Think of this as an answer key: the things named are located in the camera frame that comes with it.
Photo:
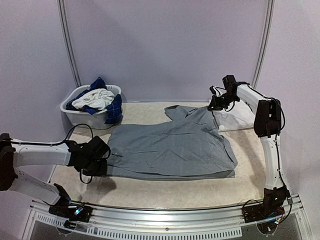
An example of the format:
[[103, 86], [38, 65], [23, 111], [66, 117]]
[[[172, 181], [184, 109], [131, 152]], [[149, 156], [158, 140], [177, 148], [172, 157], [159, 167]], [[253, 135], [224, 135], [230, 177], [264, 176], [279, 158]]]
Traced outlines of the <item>white and green raglan shirt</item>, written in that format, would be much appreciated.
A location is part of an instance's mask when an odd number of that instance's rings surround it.
[[214, 123], [219, 132], [246, 130], [254, 127], [255, 115], [242, 100], [231, 111], [213, 111]]

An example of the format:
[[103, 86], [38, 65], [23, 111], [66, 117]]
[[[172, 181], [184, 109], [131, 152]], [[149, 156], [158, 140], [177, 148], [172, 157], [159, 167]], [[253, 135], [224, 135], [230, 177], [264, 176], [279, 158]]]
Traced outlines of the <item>grey garment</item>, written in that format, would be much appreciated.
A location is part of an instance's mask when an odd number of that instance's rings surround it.
[[170, 121], [123, 124], [112, 132], [109, 176], [155, 181], [235, 176], [237, 159], [207, 107], [173, 105], [164, 112]]

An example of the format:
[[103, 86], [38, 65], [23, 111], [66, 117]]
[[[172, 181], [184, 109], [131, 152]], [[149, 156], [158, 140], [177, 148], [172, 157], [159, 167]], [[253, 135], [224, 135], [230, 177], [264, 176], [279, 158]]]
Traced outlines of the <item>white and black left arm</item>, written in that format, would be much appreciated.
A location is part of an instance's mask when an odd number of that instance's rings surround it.
[[74, 140], [61, 142], [27, 142], [13, 139], [8, 133], [0, 135], [0, 189], [18, 192], [52, 205], [63, 216], [74, 213], [74, 205], [61, 186], [37, 179], [20, 168], [22, 166], [58, 165], [73, 167], [89, 177], [107, 175], [110, 147], [99, 137], [89, 142]]

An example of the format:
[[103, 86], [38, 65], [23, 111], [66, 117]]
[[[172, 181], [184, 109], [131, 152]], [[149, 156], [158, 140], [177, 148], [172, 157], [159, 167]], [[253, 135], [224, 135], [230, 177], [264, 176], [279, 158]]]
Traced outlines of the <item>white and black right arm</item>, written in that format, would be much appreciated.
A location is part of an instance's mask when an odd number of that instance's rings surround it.
[[246, 82], [226, 83], [224, 89], [225, 93], [219, 94], [217, 87], [209, 88], [212, 98], [207, 109], [222, 111], [230, 104], [242, 100], [253, 112], [253, 129], [260, 139], [266, 167], [263, 202], [258, 208], [258, 213], [262, 218], [269, 218], [291, 197], [282, 170], [280, 133], [284, 128], [285, 119], [281, 103], [273, 97], [263, 95]]

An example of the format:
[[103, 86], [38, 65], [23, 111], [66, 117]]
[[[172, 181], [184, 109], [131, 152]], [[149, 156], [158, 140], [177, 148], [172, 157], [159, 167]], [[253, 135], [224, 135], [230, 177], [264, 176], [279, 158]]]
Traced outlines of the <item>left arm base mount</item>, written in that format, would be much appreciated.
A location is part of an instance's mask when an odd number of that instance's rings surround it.
[[50, 205], [48, 212], [52, 215], [67, 219], [65, 226], [71, 222], [88, 223], [93, 212], [93, 208], [81, 203], [74, 204], [70, 200], [59, 199], [57, 203]]

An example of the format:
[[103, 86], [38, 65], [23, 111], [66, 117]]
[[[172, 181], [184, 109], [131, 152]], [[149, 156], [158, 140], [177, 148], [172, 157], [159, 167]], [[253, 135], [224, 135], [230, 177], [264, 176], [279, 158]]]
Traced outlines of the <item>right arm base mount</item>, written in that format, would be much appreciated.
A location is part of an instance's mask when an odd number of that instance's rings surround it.
[[272, 235], [285, 218], [283, 206], [265, 208], [262, 202], [250, 199], [241, 207], [241, 214], [246, 224], [255, 223], [257, 230], [263, 235]]

